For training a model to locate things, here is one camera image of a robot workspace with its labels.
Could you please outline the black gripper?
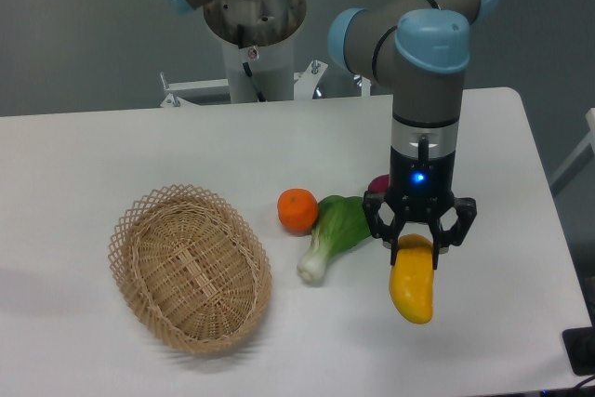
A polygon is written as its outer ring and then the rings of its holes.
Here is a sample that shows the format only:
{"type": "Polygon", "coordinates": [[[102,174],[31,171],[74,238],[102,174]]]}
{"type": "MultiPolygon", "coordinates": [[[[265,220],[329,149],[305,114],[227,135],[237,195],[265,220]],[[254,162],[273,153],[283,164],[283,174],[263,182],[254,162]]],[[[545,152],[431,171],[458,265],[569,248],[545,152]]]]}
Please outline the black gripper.
{"type": "Polygon", "coordinates": [[[477,204],[470,197],[454,197],[452,179],[455,154],[430,157],[430,135],[414,140],[413,155],[390,150],[390,186],[388,202],[384,192],[366,191],[363,198],[365,219],[373,238],[390,246],[393,267],[399,251],[398,239],[406,223],[426,224],[432,236],[432,267],[438,268],[439,256],[453,246],[461,246],[477,217],[477,204]],[[393,212],[390,224],[380,216],[382,205],[393,212]],[[450,209],[456,221],[444,229],[442,217],[450,209]]]}

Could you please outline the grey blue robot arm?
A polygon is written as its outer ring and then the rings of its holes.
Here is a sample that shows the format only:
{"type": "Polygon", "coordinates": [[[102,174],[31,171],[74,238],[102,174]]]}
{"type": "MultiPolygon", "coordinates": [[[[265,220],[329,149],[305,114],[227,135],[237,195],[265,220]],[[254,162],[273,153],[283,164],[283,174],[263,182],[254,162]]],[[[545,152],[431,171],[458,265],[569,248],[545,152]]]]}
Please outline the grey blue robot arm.
{"type": "MultiPolygon", "coordinates": [[[[364,195],[372,235],[402,249],[407,223],[429,227],[431,254],[461,245],[476,217],[475,201],[452,191],[469,28],[499,0],[396,0],[377,11],[352,8],[332,22],[332,61],[392,92],[390,178],[386,192],[364,195]]],[[[293,99],[292,41],[305,0],[168,0],[201,10],[226,53],[231,100],[293,99]]]]}

